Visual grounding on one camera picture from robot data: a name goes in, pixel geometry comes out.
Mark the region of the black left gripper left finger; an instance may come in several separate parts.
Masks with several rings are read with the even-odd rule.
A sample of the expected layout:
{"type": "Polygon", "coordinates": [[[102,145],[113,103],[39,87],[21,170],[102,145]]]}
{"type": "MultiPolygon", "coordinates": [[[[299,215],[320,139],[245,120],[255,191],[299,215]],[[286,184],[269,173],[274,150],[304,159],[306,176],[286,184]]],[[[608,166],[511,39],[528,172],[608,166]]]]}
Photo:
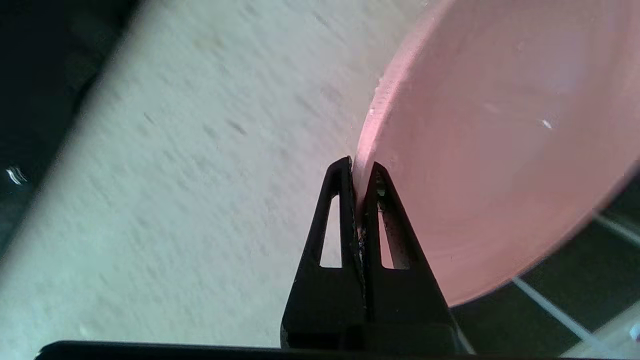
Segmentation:
{"type": "Polygon", "coordinates": [[[365,321],[364,277],[355,221],[352,159],[330,164],[281,319],[283,348],[339,348],[365,321]],[[321,265],[330,205],[338,198],[341,266],[321,265]]]}

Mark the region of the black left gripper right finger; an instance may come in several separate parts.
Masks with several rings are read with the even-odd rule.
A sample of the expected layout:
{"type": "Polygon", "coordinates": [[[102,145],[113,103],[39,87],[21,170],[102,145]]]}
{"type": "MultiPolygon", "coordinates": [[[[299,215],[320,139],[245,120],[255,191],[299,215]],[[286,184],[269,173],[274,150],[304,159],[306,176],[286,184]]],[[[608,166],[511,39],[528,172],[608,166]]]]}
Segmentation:
{"type": "Polygon", "coordinates": [[[366,333],[382,351],[456,351],[457,326],[389,172],[375,162],[363,201],[366,333]]]}

